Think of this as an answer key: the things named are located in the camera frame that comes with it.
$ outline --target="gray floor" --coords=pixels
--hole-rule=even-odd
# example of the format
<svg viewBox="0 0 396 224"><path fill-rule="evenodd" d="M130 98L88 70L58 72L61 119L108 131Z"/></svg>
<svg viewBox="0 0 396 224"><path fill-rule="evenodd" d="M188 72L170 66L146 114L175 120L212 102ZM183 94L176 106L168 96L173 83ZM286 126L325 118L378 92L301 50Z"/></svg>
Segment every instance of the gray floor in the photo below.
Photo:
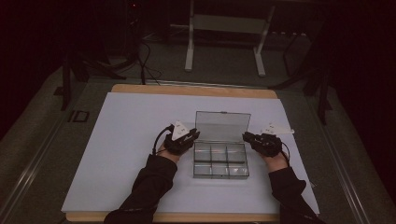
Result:
<svg viewBox="0 0 396 224"><path fill-rule="evenodd" d="M185 36L173 36L168 44L148 41L147 66L162 85L231 85L265 89L288 78L282 52L289 39L270 35L262 57L268 73L258 77L250 43L233 46L224 42L198 40L194 65L184 72L187 52ZM290 50L291 70L301 60L306 39L299 38ZM142 58L148 49L142 47ZM96 74L88 83L75 83L73 101L60 111L62 98L54 96L62 85L62 71L52 74L28 105L20 119L0 143L0 202L2 221L7 223L68 223L61 207L78 168L79 160L106 93L116 80ZM121 71L126 83L140 82L135 65ZM154 80L149 84L156 85ZM318 97L305 97L304 80L277 91L285 106L304 166L318 200L320 217L328 223L396 223L396 209L371 164L346 112L330 89L328 125L316 116ZM67 122L72 110L89 111L85 123ZM20 194L13 192L18 180Z"/></svg>

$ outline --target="black sleeve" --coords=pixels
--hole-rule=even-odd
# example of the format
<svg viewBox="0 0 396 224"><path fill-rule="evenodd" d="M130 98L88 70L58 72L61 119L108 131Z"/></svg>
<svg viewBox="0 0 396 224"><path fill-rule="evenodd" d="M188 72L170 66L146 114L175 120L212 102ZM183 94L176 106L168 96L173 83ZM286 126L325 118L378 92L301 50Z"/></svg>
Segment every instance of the black sleeve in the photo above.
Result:
<svg viewBox="0 0 396 224"><path fill-rule="evenodd" d="M173 186L177 166L160 156L148 156L146 167L140 170L132 192L119 209L110 212L105 224L152 223L161 197Z"/></svg>
<svg viewBox="0 0 396 224"><path fill-rule="evenodd" d="M301 195L306 187L291 167L269 173L273 196L280 202L280 223L324 223Z"/></svg>

